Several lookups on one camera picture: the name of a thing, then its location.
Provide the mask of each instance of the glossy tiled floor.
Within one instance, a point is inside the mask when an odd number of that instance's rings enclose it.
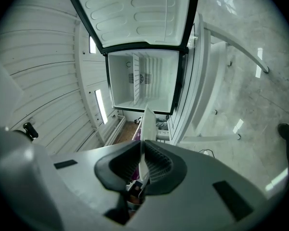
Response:
[[[228,48],[228,67],[217,115],[211,115],[202,136],[233,133],[241,119],[239,141],[182,145],[199,151],[211,149],[215,157],[265,190],[287,167],[286,144],[277,133],[289,123],[289,26],[271,0],[199,0],[203,19],[244,41],[262,56],[270,73],[256,74],[257,66],[243,53]]]

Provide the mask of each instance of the cooler lid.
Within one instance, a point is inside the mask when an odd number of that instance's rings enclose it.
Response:
[[[183,51],[198,0],[71,0],[103,54],[152,48]]]

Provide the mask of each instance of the corrugated panel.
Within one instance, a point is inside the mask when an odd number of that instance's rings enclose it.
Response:
[[[93,117],[95,119],[95,123],[98,126],[100,134],[104,137],[104,140],[106,141],[112,131],[115,129],[115,126],[119,123],[119,113],[117,110],[114,110],[112,108],[107,83],[105,57],[100,54],[98,49],[96,49],[95,54],[89,53],[89,34],[84,28],[84,26],[81,26],[81,46],[82,52],[85,53],[83,55],[84,60],[82,62],[82,71],[84,73],[83,81],[84,85],[86,86],[86,92],[91,92],[89,94],[88,102]],[[94,94],[94,91],[98,89],[101,90],[105,112],[108,118],[108,122],[105,125],[103,124]]]
[[[75,70],[76,12],[69,0],[18,0],[0,27],[0,60],[24,96],[10,129],[29,119],[49,154],[100,146]]]

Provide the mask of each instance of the black shoe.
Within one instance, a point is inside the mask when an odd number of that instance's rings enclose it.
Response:
[[[287,123],[280,123],[277,126],[277,131],[279,133],[279,135],[286,140],[287,138],[289,138],[289,124]]]

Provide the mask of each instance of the black cable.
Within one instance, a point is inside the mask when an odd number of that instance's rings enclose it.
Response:
[[[215,158],[213,151],[211,151],[210,149],[200,150],[199,153],[202,152],[202,151],[210,151],[210,152],[212,152],[212,155],[213,155],[213,157]]]

